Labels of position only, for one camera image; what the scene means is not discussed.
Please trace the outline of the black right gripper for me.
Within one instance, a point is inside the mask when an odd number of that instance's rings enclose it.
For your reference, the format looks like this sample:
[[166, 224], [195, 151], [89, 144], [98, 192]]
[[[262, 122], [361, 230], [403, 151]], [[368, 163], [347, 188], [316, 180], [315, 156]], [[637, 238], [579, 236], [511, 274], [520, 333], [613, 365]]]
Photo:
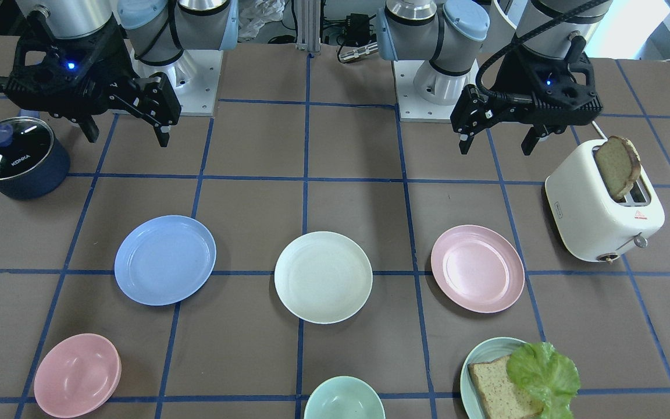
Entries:
[[152, 126], [160, 147], [170, 141], [181, 104], [169, 77], [142, 79], [134, 71], [111, 10], [26, 10], [0, 93], [26, 111], [77, 124], [90, 143], [100, 136], [94, 116], [125, 111]]

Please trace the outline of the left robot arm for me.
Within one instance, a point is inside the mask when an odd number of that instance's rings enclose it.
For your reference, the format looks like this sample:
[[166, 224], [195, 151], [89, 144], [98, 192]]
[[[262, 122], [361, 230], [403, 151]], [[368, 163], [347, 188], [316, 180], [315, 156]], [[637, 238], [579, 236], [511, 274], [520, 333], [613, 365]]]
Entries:
[[500, 122], [529, 125], [524, 154], [603, 111], [585, 48], [610, 1], [529, 1], [506, 45], [467, 76], [491, 28], [476, 1], [387, 1], [377, 12], [377, 44], [388, 61], [423, 61], [423, 97], [454, 107], [452, 129], [467, 154], [477, 133]]

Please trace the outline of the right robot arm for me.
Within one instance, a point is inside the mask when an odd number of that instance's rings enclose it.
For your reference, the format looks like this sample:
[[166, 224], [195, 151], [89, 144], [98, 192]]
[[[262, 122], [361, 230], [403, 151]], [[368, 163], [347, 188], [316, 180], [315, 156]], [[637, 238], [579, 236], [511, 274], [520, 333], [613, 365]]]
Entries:
[[26, 111], [47, 112], [98, 139], [94, 116], [128, 112], [165, 147], [181, 116], [180, 88], [193, 73], [188, 50], [229, 50], [236, 1], [18, 1], [29, 28], [19, 38], [0, 93]]

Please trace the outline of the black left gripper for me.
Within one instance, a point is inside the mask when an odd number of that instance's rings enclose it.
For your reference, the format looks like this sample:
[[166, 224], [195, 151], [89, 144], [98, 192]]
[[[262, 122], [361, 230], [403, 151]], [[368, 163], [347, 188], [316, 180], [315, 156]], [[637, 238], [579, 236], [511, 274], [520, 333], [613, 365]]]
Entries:
[[507, 45], [479, 67], [462, 90], [450, 124], [459, 134], [458, 148], [466, 155], [480, 131], [501, 122], [530, 128], [521, 151], [531, 155], [543, 136], [567, 126], [592, 122], [604, 110], [582, 35], [570, 35], [562, 58], [545, 58], [526, 46]]

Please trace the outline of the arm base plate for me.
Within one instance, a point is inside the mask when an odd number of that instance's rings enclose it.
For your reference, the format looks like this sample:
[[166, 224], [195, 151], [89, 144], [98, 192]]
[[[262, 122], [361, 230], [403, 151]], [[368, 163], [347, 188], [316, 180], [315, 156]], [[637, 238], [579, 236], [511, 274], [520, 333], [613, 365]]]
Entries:
[[394, 61], [394, 86], [402, 122], [449, 123], [462, 89], [474, 83], [479, 70], [451, 76], [438, 72], [428, 61]]
[[173, 83], [181, 104], [181, 116], [213, 116], [220, 82], [223, 51], [186, 50], [174, 63], [149, 66], [132, 59], [134, 71], [141, 77], [164, 72]]

